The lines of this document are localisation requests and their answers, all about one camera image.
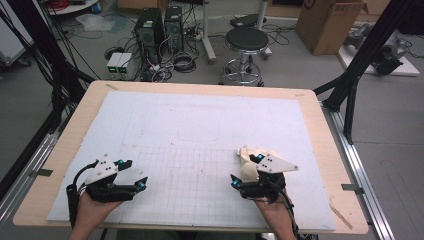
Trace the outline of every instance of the human arm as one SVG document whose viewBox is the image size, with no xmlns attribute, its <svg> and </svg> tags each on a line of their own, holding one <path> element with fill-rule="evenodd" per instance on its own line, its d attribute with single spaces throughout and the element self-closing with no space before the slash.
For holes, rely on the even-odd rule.
<svg viewBox="0 0 424 240">
<path fill-rule="evenodd" d="M 295 240 L 292 219 L 282 199 L 268 204 L 263 200 L 255 200 L 256 206 L 262 213 L 265 221 L 279 240 Z"/>
<path fill-rule="evenodd" d="M 107 215 L 121 203 L 94 201 L 84 192 L 80 197 L 77 219 L 68 240 L 87 240 L 90 234 L 103 223 Z"/>
</svg>

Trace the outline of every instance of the round stool seat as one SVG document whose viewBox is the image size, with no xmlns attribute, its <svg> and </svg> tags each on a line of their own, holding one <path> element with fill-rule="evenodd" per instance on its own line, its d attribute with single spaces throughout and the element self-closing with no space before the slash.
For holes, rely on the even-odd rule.
<svg viewBox="0 0 424 240">
<path fill-rule="evenodd" d="M 238 27 L 227 32 L 225 42 L 233 51 L 258 53 L 268 46 L 268 37 L 256 28 Z"/>
</svg>

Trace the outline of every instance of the black stool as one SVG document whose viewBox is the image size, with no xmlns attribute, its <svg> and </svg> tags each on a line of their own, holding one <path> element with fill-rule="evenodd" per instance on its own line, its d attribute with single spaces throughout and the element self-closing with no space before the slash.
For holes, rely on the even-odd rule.
<svg viewBox="0 0 424 240">
<path fill-rule="evenodd" d="M 263 87 L 261 71 L 253 63 L 252 55 L 261 53 L 268 47 L 267 35 L 256 28 L 238 27 L 227 33 L 225 44 L 229 49 L 240 53 L 240 59 L 233 59 L 225 65 L 219 84 L 224 85 L 223 79 L 243 85 L 258 81 L 258 87 Z"/>
</svg>

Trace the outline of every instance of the wooden table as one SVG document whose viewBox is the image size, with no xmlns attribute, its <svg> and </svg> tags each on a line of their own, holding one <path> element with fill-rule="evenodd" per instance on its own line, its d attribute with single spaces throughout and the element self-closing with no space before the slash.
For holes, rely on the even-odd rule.
<svg viewBox="0 0 424 240">
<path fill-rule="evenodd" d="M 109 91 L 116 90 L 198 95 L 239 95 L 297 100 L 301 107 L 306 129 L 336 221 L 336 230 L 334 233 L 365 234 L 368 232 L 368 224 L 355 193 L 353 191 L 344 191 L 341 187 L 341 184 L 350 184 L 351 182 L 313 91 L 305 89 L 115 81 L 96 81 L 90 85 L 43 166 L 43 169 L 53 170 L 52 175 L 49 177 L 38 176 L 34 181 L 34 184 L 14 216 L 13 221 L 16 225 L 69 226 L 69 223 L 47 221 L 47 215 L 56 198 L 56 193 L 59 190 L 63 191 L 63 189 L 59 189 L 62 179 L 93 119 L 97 115 L 104 97 Z M 104 224 L 103 226 L 113 228 L 146 228 L 146 226 L 130 224 Z M 165 229 L 166 227 L 157 226 L 155 228 Z"/>
</svg>

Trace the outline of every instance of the brown cardboard box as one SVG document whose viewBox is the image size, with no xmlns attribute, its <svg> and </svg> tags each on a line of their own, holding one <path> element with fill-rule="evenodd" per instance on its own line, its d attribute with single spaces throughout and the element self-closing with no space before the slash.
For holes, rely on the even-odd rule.
<svg viewBox="0 0 424 240">
<path fill-rule="evenodd" d="M 118 8 L 125 10 L 137 10 L 143 8 L 160 8 L 162 14 L 168 5 L 168 0 L 117 0 Z"/>
<path fill-rule="evenodd" d="M 364 7 L 362 0 L 305 0 L 296 32 L 312 55 L 337 54 Z"/>
</svg>

